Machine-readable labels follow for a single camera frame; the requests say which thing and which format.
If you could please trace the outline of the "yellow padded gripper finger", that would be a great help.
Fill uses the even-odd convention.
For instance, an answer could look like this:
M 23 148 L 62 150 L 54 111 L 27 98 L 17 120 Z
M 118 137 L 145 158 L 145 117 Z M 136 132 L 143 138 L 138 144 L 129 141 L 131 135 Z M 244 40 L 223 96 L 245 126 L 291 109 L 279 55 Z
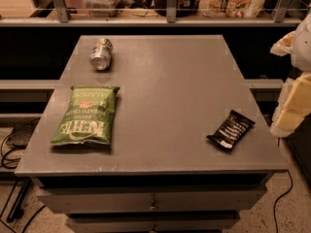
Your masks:
M 298 115 L 295 129 L 311 114 L 311 74 L 302 74 L 294 80 L 285 108 Z
M 277 43 L 275 43 L 271 47 L 270 52 L 278 56 L 290 54 L 292 51 L 293 37 L 294 31 L 286 34 L 283 38 L 281 38 Z

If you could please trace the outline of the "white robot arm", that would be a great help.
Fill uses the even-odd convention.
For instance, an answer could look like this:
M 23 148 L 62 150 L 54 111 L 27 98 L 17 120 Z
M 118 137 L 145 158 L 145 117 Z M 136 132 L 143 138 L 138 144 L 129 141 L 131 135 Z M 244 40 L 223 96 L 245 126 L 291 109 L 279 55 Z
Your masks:
M 289 54 L 292 65 L 301 71 L 298 78 L 287 78 L 284 82 L 272 117 L 270 132 L 285 138 L 311 114 L 311 15 L 275 43 L 270 52 L 279 56 Z

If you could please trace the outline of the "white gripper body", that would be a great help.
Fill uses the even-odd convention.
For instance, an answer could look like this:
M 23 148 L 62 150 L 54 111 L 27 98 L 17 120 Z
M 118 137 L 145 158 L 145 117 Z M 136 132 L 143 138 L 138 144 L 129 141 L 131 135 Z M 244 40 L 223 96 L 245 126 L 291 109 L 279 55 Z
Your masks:
M 272 116 L 272 123 L 270 132 L 279 138 L 284 138 L 292 134 L 297 127 L 298 115 L 288 111 L 285 108 L 285 102 L 289 98 L 290 92 L 293 88 L 294 80 L 287 78 L 283 83 L 281 92 L 278 98 L 278 105 Z

